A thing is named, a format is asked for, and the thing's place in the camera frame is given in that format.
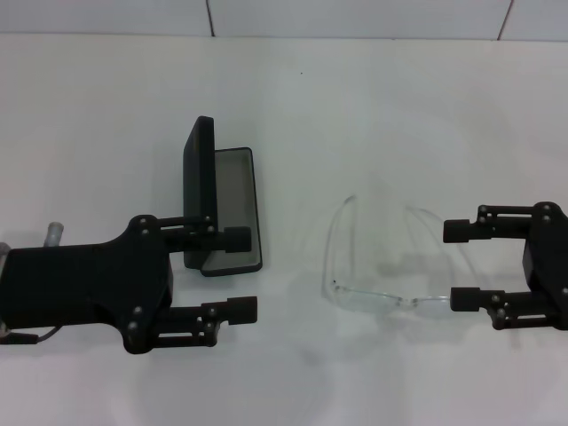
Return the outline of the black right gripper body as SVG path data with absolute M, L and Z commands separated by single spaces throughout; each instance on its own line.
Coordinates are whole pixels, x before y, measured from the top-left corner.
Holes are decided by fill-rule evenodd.
M 567 216 L 558 205 L 533 206 L 523 268 L 531 293 L 530 313 L 551 327 L 567 329 Z

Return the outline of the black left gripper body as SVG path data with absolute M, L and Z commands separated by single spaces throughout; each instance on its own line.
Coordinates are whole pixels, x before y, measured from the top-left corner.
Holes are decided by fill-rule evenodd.
M 7 327 L 106 324 L 131 354 L 152 350 L 156 313 L 171 299 L 170 254 L 159 221 L 134 217 L 115 239 L 13 248 L 7 255 Z

